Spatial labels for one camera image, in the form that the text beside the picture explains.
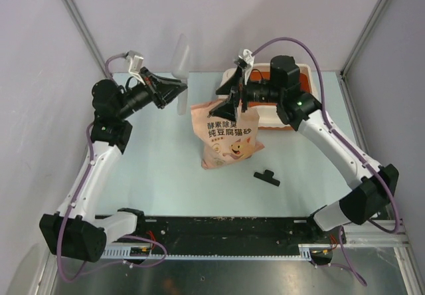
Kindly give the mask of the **black bag clip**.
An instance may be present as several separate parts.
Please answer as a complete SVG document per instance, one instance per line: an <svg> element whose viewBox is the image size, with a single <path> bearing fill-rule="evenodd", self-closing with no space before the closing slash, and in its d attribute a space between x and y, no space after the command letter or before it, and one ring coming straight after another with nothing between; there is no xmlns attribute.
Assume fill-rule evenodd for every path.
<svg viewBox="0 0 425 295"><path fill-rule="evenodd" d="M276 179L274 177L274 172L269 169L265 169L262 173L255 171L253 176L256 179L269 183L270 185L273 185L276 187L280 186L280 180Z"/></svg>

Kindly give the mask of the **aluminium corner post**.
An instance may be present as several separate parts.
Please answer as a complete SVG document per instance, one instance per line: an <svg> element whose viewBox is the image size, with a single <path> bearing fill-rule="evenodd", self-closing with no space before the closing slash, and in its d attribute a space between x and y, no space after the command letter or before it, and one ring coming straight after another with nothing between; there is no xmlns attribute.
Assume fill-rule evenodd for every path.
<svg viewBox="0 0 425 295"><path fill-rule="evenodd" d="M100 49L86 23L80 9L77 6L76 0L61 0L65 9L67 10L70 19L74 23L77 31L79 32L86 48L88 49L91 57L93 58L96 66L103 74L103 76L107 77L107 72L105 69L105 60L100 52Z"/></svg>
<svg viewBox="0 0 425 295"><path fill-rule="evenodd" d="M380 19L383 17L384 12L388 9L391 1L392 0L377 0L371 14L369 15L369 18L367 19L367 22L365 23L365 26L361 31L361 34L356 40L354 47L351 49L351 52L349 53L349 56L340 71L342 78L347 77L350 70L360 57L363 49L376 29Z"/></svg>

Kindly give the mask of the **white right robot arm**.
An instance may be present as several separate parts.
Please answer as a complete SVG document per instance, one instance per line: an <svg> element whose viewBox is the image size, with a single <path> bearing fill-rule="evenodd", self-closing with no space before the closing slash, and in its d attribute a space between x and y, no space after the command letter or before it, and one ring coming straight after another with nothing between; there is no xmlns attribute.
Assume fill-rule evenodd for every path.
<svg viewBox="0 0 425 295"><path fill-rule="evenodd" d="M311 241L321 243L331 229L347 223L362 225L383 207L394 205L397 168L381 165L341 133L324 104L301 89L301 72L293 57L275 56L270 61L270 77L262 82L250 79L254 57L249 50L235 64L234 74L216 90L227 98L210 114L234 122L238 112L246 111L252 102L275 105L281 122L315 144L350 188L346 196L310 216L313 222L307 224L306 234Z"/></svg>

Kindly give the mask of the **pink cat litter bag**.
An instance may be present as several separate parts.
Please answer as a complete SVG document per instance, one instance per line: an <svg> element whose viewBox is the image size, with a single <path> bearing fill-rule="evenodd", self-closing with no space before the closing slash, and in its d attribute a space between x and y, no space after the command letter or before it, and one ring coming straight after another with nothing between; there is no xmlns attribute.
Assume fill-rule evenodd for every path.
<svg viewBox="0 0 425 295"><path fill-rule="evenodd" d="M236 122L211 116L210 110L223 102L215 100L191 106L193 131L204 143L203 169L237 163L264 149L257 139L260 120L257 110L238 111Z"/></svg>

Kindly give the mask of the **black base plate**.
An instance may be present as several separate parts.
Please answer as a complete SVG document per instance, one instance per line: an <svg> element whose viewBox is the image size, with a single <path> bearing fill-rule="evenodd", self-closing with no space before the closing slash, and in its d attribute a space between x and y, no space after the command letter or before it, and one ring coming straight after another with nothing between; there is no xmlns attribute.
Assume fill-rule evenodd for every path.
<svg viewBox="0 0 425 295"><path fill-rule="evenodd" d="M106 247L103 258L132 260L309 260L330 253L345 233L306 217L154 217Z"/></svg>

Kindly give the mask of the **clear plastic litter scoop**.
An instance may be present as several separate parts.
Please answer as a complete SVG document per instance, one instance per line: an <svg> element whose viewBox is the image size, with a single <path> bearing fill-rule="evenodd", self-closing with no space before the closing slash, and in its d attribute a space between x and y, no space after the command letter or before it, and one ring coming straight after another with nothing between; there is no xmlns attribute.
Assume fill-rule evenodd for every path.
<svg viewBox="0 0 425 295"><path fill-rule="evenodd" d="M181 34L171 61L171 74L174 78L188 85L189 61L191 50L189 41L184 34ZM182 116L187 111L188 89L180 93L177 97L177 113Z"/></svg>

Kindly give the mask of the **right aluminium corner post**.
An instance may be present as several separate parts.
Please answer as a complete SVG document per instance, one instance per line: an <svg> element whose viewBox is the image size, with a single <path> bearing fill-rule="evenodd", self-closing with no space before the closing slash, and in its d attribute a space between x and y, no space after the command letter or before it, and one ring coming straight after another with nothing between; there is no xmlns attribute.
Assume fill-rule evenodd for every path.
<svg viewBox="0 0 425 295"><path fill-rule="evenodd" d="M340 71L342 78L347 77L350 70L360 57L363 49L376 29L380 19L383 17L384 12L388 9L391 1L392 0L377 0L371 14L369 15L369 18L367 19L367 22L365 23L365 26L361 31L361 34L356 40L354 47L351 49L351 52L349 53L349 56Z"/></svg>

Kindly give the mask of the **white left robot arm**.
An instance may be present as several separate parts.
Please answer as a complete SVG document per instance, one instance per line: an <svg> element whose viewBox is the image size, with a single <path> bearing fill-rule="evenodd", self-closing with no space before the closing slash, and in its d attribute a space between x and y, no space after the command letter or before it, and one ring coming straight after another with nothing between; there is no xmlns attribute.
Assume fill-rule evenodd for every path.
<svg viewBox="0 0 425 295"><path fill-rule="evenodd" d="M124 236L134 242L146 236L143 212L122 208L98 219L96 205L113 166L127 148L132 131L129 117L148 104L159 109L166 107L187 90L189 74L176 71L165 78L142 67L132 77L137 80L134 86L103 79L92 87L94 121L86 130L86 158L60 207L52 215L44 214L39 222L41 233L57 258L96 262L108 244Z"/></svg>

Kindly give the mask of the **aluminium frame rail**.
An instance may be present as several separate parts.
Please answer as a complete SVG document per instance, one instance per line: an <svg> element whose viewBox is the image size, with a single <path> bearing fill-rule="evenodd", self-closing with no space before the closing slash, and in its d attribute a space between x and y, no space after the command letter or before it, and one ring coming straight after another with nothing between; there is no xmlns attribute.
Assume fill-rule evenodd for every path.
<svg viewBox="0 0 425 295"><path fill-rule="evenodd" d="M407 243L407 236L404 229L401 229L396 235L387 235L372 224L366 223L362 226L347 225L343 231L346 238L346 242L344 244L347 247L397 247L404 246ZM133 233L122 238L133 240L135 238Z"/></svg>

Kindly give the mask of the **left aluminium corner post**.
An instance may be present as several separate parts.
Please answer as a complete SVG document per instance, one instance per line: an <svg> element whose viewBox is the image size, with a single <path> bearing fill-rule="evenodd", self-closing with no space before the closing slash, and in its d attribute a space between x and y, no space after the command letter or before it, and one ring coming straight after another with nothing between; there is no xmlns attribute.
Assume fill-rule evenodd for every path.
<svg viewBox="0 0 425 295"><path fill-rule="evenodd" d="M93 58L96 66L103 74L103 76L107 77L107 72L105 69L105 60L100 52L100 49L86 23L80 9L77 6L76 0L61 0L65 9L67 10L70 19L74 23L77 31L79 32L86 48L88 49L91 57Z"/></svg>

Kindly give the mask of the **white and orange litter box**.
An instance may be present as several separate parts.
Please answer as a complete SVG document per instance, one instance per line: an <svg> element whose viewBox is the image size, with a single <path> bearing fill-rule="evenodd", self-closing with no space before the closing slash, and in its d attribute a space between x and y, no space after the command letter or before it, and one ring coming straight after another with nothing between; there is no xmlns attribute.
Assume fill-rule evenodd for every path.
<svg viewBox="0 0 425 295"><path fill-rule="evenodd" d="M298 129L308 114L320 108L317 88L313 85L311 68L308 64L297 63L299 67L300 91L278 106L269 102L250 102L259 115L258 127L262 130Z"/></svg>

